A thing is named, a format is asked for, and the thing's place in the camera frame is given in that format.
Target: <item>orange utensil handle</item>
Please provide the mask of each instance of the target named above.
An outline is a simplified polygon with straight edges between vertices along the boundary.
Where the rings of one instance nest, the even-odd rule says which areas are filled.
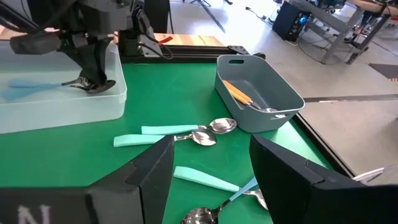
[[[238,100],[239,102],[243,103],[244,105],[247,105],[247,106],[250,105],[251,102],[249,100],[243,98],[241,95],[237,94],[234,91],[231,91],[231,90],[228,90],[228,91],[233,96],[233,98],[235,98],[235,100]]]
[[[223,80],[224,84],[226,85],[229,92],[234,92],[234,94],[239,95],[241,98],[245,99],[248,102],[252,102],[251,98],[244,94],[241,90],[237,89],[235,86],[230,84],[229,81]]]

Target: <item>transparent bin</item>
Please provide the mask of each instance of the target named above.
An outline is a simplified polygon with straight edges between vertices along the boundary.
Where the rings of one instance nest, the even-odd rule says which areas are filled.
[[[81,68],[65,54],[16,55],[8,41],[0,41],[0,93],[12,79],[62,83],[76,79]],[[118,48],[106,49],[105,72],[115,86],[97,95],[72,87],[59,87],[7,102],[0,97],[0,134],[83,124],[120,118],[127,86]]]

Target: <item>gray floor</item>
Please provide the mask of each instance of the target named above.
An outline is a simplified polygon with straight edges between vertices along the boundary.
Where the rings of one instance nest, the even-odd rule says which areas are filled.
[[[276,7],[272,0],[235,0],[233,6],[222,0],[208,2],[212,5],[209,10],[225,32],[201,6],[172,2],[175,33],[213,35],[225,44],[243,45],[250,53],[264,52],[268,63],[303,97],[398,93],[398,83],[368,66],[368,63],[398,65],[398,41],[376,40],[377,45],[371,44],[352,65],[340,63],[347,54],[332,58],[328,63],[333,65],[322,65],[298,46],[283,41],[268,25],[244,9],[249,6],[270,16]],[[347,17],[352,11],[345,7],[339,16]],[[320,40],[310,32],[302,38],[307,42]],[[316,44],[325,46],[326,42]],[[324,54],[310,44],[300,46],[318,60]],[[302,114],[355,173],[398,163],[398,101],[308,103]]]

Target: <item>green mat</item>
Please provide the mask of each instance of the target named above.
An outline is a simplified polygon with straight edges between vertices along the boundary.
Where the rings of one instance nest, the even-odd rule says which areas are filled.
[[[214,90],[215,64],[124,65],[127,102],[114,121],[0,135],[0,186],[86,186],[119,168],[148,146],[113,148],[113,137],[139,134],[141,126],[208,124],[230,117]],[[291,121],[265,138],[329,167],[314,145]],[[206,172],[243,186],[253,177],[250,134],[240,129],[217,136],[203,147],[193,141],[175,145],[175,165]],[[173,179],[164,224],[176,224],[196,207],[217,207],[231,192]],[[223,210],[220,223],[272,223],[252,196]]]

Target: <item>orange tag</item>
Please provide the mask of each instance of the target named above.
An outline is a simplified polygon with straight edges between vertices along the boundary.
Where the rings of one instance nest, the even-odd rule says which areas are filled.
[[[167,42],[169,42],[169,41],[171,41],[173,39],[173,37],[166,37],[166,38],[164,38],[163,40],[160,40],[159,41],[159,45],[163,45],[163,44],[165,44],[165,43],[167,43]]]

